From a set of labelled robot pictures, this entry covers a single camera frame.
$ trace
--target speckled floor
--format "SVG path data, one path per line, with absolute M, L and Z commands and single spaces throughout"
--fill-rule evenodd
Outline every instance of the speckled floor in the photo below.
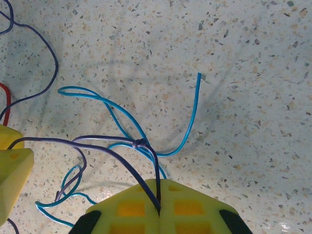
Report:
M 120 136 L 102 103 L 57 94 L 64 85 L 80 85 L 129 110 L 156 150 L 172 149 L 187 128 L 202 72 L 189 140 L 178 155 L 160 160 L 169 178 L 232 205 L 255 234 L 311 233 L 312 1 L 12 5 L 16 21 L 34 26 L 52 44 L 60 67 L 46 95 L 12 109 L 10 127 L 25 136 Z M 9 24 L 4 18 L 0 23 L 1 29 Z M 30 30 L 14 27 L 0 37 L 0 47 L 1 80 L 14 99 L 47 85 L 54 63 Z M 11 218 L 21 234 L 66 234 L 69 228 L 44 217 L 34 202 L 53 201 L 78 155 L 59 144 L 26 146 L 35 152 L 35 166 Z M 154 176 L 143 156 L 117 151 L 144 178 Z M 95 201 L 136 184 L 111 157 L 93 151 L 87 157 L 80 190 Z M 88 207 L 75 197 L 49 211 L 75 222 Z M 0 232 L 13 230 L 5 224 Z

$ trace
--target yellow plastic object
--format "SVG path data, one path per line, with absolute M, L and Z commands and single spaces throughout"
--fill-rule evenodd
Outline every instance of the yellow plastic object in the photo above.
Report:
M 21 137 L 23 134 L 19 131 L 0 125 L 0 150 L 6 150 L 13 141 Z M 24 142 L 19 142 L 13 147 L 13 149 L 22 148 L 24 148 Z
M 8 219 L 33 165 L 31 149 L 0 151 L 0 226 Z
M 156 181 L 148 179 L 146 183 L 156 194 Z M 91 229 L 84 231 L 82 227 L 92 223 L 87 216 L 96 211 L 100 211 L 100 216 L 97 216 Z M 90 207 L 70 234 L 236 233 L 229 229 L 230 225 L 225 222 L 220 211 L 238 216 L 234 208 L 223 202 L 179 183 L 162 179 L 160 216 L 141 186 L 136 185 Z

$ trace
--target yellow foam piece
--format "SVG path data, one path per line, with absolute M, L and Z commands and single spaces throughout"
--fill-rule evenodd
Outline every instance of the yellow foam piece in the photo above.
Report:
M 23 134 L 15 129 L 0 125 L 0 150 L 6 150 L 16 139 L 22 138 Z M 24 148 L 24 142 L 17 143 L 13 149 Z
M 146 180 L 156 194 L 156 181 Z M 212 197 L 168 179 L 161 180 L 160 216 L 140 185 L 92 207 L 100 211 L 92 234 L 231 234 L 219 214 L 237 211 Z
M 31 149 L 0 151 L 0 226 L 8 219 L 33 165 Z

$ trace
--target white speckled surface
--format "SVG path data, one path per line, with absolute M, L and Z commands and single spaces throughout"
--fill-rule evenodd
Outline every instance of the white speckled surface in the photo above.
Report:
M 16 21 L 34 26 L 52 44 L 60 67 L 47 94 L 12 109 L 10 127 L 25 136 L 120 136 L 102 103 L 57 94 L 64 85 L 80 85 L 122 104 L 156 150 L 171 149 L 184 135 L 202 72 L 189 141 L 178 155 L 160 160 L 169 178 L 232 205 L 255 234 L 311 233 L 311 1 L 293 0 L 291 7 L 285 0 L 12 5 Z M 9 22 L 1 18 L 0 24 L 5 29 Z M 14 99 L 46 86 L 54 63 L 30 30 L 15 26 L 0 37 L 0 49 L 1 80 Z M 0 98 L 3 105 L 3 92 Z M 134 128 L 130 132 L 139 137 Z M 11 218 L 21 234 L 66 234 L 69 228 L 44 217 L 34 202 L 52 202 L 78 155 L 59 144 L 26 145 L 36 162 Z M 117 151 L 144 178 L 154 176 L 143 156 Z M 136 183 L 111 157 L 87 157 L 80 189 L 92 199 Z M 88 207 L 71 198 L 49 211 L 75 222 Z M 0 232 L 13 233 L 8 224 Z

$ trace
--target red wire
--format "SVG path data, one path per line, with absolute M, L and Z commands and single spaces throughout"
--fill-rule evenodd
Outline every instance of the red wire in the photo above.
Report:
M 11 105 L 11 92 L 9 90 L 8 87 L 6 87 L 4 84 L 2 84 L 0 82 L 0 87 L 5 91 L 5 95 L 6 95 L 6 106 Z M 8 109 L 5 112 L 5 116 L 4 116 L 4 121 L 3 121 L 3 125 L 7 126 L 9 123 L 9 117 L 10 117 L 10 109 Z

